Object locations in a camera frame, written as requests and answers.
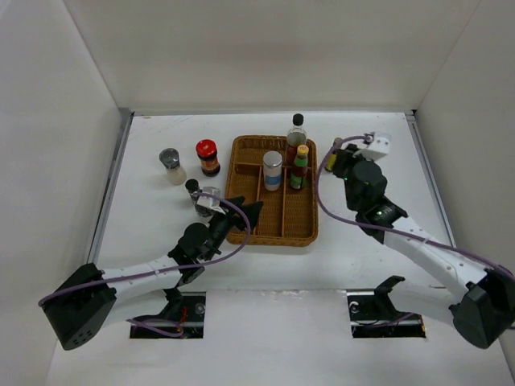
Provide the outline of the green label chili sauce bottle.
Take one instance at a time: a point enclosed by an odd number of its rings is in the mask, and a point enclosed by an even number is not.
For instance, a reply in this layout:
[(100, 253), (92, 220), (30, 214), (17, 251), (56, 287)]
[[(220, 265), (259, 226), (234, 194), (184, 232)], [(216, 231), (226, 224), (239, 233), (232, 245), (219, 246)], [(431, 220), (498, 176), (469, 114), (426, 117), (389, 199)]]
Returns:
[(299, 145), (295, 160), (290, 169), (290, 186), (293, 189), (301, 189), (305, 186), (305, 178), (307, 175), (309, 148), (307, 145)]

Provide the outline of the tall dark soy sauce bottle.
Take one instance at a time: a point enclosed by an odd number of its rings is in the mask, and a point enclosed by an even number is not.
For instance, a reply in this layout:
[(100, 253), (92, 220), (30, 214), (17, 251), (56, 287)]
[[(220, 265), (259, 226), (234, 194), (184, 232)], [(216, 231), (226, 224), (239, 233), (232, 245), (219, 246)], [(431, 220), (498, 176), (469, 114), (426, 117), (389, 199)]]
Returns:
[(292, 117), (292, 128), (286, 134), (286, 161), (287, 165), (291, 165), (296, 157), (298, 146), (305, 145), (307, 142), (307, 133), (303, 128), (304, 116), (296, 113)]

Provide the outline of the silver lid white pepper jar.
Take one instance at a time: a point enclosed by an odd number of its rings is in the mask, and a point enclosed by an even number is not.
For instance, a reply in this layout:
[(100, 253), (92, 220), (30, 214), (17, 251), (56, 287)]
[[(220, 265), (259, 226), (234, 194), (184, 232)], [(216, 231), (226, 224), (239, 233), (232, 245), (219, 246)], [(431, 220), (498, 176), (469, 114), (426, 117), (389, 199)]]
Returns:
[(282, 181), (282, 155), (278, 151), (268, 151), (263, 156), (264, 186), (268, 191), (279, 189)]

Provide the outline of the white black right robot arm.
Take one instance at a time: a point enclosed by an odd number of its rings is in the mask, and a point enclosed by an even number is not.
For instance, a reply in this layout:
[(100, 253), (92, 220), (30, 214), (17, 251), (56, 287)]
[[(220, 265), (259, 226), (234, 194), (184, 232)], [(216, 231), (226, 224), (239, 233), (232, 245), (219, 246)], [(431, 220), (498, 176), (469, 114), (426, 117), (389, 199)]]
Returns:
[(348, 209), (374, 240), (429, 273), (447, 295), (427, 295), (426, 308), (471, 345), (490, 347), (514, 323), (514, 277), (480, 258), (441, 244), (385, 196), (387, 179), (354, 144), (336, 151), (332, 173), (344, 181)]

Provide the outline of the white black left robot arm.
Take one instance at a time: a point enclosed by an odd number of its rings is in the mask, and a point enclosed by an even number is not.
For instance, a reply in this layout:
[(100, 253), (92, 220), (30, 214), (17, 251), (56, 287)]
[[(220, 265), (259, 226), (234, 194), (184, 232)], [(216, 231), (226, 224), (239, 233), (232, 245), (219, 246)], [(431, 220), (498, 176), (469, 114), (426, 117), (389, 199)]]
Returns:
[(102, 327), (127, 321), (172, 320), (183, 300), (180, 287), (192, 283), (210, 265), (226, 261), (220, 247), (233, 230), (251, 235), (264, 203), (242, 196), (220, 201), (221, 210), (207, 224), (188, 225), (176, 246), (164, 256), (121, 269), (80, 266), (53, 293), (39, 301), (61, 347), (75, 350)]

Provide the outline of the yellow label sesame oil bottle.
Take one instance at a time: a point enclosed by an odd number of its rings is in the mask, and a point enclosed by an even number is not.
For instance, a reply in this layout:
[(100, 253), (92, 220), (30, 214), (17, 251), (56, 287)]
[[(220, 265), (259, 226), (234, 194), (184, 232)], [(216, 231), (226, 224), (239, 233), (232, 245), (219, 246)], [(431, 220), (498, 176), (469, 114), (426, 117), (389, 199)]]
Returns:
[(341, 148), (342, 143), (343, 143), (343, 139), (342, 138), (336, 138), (333, 141), (332, 152), (328, 156), (328, 159), (327, 159), (327, 161), (325, 162), (325, 165), (324, 165), (324, 169), (328, 173), (332, 173), (332, 171), (333, 171), (333, 168), (334, 168), (334, 165), (335, 165), (335, 162), (336, 162), (337, 153), (338, 153), (338, 150)]

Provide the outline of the brown wicker divided basket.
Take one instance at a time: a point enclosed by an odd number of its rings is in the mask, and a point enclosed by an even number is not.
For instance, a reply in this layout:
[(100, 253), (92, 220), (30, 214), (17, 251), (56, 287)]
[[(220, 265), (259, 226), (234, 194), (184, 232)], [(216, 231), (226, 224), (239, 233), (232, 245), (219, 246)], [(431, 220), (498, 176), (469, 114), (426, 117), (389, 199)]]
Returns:
[(290, 167), (282, 168), (279, 189), (265, 189), (262, 159), (270, 150), (286, 154), (286, 137), (243, 135), (234, 139), (225, 186), (227, 199), (243, 196), (245, 203), (263, 202), (257, 225), (249, 244), (307, 247), (318, 236), (318, 204), (315, 193), (317, 150), (307, 141), (308, 164), (306, 186), (290, 186)]

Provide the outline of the small black pepper grinder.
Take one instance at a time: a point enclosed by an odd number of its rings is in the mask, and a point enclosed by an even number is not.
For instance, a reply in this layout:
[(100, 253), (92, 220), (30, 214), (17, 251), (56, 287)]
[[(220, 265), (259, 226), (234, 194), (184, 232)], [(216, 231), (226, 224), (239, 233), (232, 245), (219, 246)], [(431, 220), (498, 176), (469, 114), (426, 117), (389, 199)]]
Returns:
[(185, 188), (190, 195), (190, 198), (193, 202), (198, 199), (196, 195), (200, 191), (199, 182), (196, 179), (188, 179), (185, 183)]

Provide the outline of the red lid chili sauce jar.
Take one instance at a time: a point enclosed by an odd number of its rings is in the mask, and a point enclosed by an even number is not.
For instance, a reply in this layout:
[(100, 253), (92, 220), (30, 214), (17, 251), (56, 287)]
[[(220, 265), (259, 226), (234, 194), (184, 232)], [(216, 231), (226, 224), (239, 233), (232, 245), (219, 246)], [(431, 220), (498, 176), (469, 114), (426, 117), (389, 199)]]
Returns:
[(208, 176), (216, 176), (220, 172), (216, 143), (211, 139), (203, 139), (196, 144), (196, 153), (200, 159), (202, 172)]

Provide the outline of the clear salt grinder black top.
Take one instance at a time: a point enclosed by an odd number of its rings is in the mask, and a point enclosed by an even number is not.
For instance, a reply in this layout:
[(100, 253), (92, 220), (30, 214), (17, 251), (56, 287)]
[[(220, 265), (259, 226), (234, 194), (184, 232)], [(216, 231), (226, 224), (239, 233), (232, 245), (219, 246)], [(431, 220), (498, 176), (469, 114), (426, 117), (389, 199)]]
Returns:
[(159, 154), (159, 161), (163, 164), (167, 179), (173, 185), (181, 185), (186, 182), (187, 174), (179, 159), (179, 152), (174, 148), (166, 148)]

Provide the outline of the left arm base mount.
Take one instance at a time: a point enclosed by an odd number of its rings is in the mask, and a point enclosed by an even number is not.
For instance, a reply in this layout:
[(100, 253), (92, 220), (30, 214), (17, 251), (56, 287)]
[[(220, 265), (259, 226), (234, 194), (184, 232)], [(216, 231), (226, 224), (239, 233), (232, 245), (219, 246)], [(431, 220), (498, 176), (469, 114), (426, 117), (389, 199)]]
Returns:
[(205, 292), (165, 291), (167, 303), (157, 314), (134, 318), (144, 326), (130, 325), (130, 339), (202, 339), (206, 315)]

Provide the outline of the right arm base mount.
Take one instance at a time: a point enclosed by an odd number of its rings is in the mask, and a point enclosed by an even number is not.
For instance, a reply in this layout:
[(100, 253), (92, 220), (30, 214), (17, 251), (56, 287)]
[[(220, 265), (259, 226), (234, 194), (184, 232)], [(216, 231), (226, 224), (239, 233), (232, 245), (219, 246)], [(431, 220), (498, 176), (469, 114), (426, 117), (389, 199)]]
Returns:
[(375, 289), (347, 292), (351, 334), (354, 339), (426, 338), (422, 316), (396, 310), (389, 299), (404, 277), (394, 275)]

